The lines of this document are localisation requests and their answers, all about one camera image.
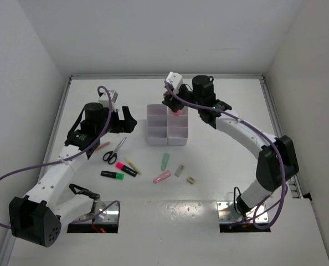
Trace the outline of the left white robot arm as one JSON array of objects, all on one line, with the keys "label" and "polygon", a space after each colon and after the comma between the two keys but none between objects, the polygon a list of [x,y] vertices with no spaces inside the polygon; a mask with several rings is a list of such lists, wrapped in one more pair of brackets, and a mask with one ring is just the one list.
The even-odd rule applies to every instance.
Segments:
[{"label": "left white robot arm", "polygon": [[16,238],[50,247],[61,230],[81,216],[94,214],[100,195],[77,187],[73,198],[58,200],[77,170],[91,157],[106,133],[131,133],[137,121],[128,106],[118,110],[101,103],[86,104],[69,130],[60,162],[53,165],[24,197],[15,197],[9,204],[12,235]]}]

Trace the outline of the black handled scissors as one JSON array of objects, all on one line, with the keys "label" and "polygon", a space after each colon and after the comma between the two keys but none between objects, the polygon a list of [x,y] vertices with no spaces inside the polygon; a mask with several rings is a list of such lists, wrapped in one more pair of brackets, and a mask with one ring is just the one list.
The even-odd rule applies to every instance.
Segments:
[{"label": "black handled scissors", "polygon": [[127,137],[124,137],[112,151],[106,152],[103,155],[102,160],[104,162],[107,162],[109,165],[114,164],[117,161],[117,152],[119,151],[121,146],[124,144],[126,139],[127,139]]}]

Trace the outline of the small tan eraser block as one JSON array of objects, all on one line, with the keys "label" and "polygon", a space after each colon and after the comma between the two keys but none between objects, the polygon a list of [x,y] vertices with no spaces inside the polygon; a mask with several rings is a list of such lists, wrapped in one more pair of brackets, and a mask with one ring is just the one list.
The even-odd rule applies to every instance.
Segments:
[{"label": "small tan eraser block", "polygon": [[188,178],[187,178],[187,182],[189,182],[190,184],[194,184],[195,183],[195,179],[194,178],[192,178],[192,177],[190,177],[190,176],[188,176]]}]

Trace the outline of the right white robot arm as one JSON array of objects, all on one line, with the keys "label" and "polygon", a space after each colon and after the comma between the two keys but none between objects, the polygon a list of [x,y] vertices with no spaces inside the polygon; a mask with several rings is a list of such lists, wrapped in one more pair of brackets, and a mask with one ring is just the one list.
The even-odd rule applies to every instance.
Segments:
[{"label": "right white robot arm", "polygon": [[235,199],[236,214],[243,217],[278,188],[287,191],[286,182],[299,171],[294,143],[288,136],[265,133],[241,118],[229,104],[217,99],[212,76],[195,76],[189,89],[180,74],[170,72],[164,87],[162,103],[171,111],[196,109],[204,123],[232,137],[257,159],[256,179]]}]

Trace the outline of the pink translucent cap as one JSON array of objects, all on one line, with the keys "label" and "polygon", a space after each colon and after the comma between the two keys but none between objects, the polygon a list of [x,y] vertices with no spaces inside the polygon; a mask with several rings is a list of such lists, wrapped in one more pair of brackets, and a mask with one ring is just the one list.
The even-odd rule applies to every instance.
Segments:
[{"label": "pink translucent cap", "polygon": [[171,177],[171,172],[169,170],[166,170],[165,172],[161,173],[160,175],[158,175],[156,178],[153,179],[153,183],[157,184],[159,182],[164,181],[165,179]]}]

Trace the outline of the green translucent cap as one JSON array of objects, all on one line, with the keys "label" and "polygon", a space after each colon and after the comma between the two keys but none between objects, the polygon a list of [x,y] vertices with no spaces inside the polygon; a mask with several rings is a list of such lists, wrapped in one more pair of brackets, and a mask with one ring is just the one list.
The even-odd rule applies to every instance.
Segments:
[{"label": "green translucent cap", "polygon": [[169,153],[164,153],[162,157],[162,162],[161,162],[161,170],[165,171],[167,169],[167,165],[169,162],[170,154]]}]

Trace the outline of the colourful glue stick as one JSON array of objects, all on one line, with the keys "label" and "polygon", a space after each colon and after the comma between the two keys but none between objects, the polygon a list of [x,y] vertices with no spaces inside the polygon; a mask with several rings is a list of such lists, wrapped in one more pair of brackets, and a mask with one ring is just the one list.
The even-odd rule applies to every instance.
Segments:
[{"label": "colourful glue stick", "polygon": [[178,110],[176,112],[172,113],[174,116],[181,116],[182,115],[182,110]]}]

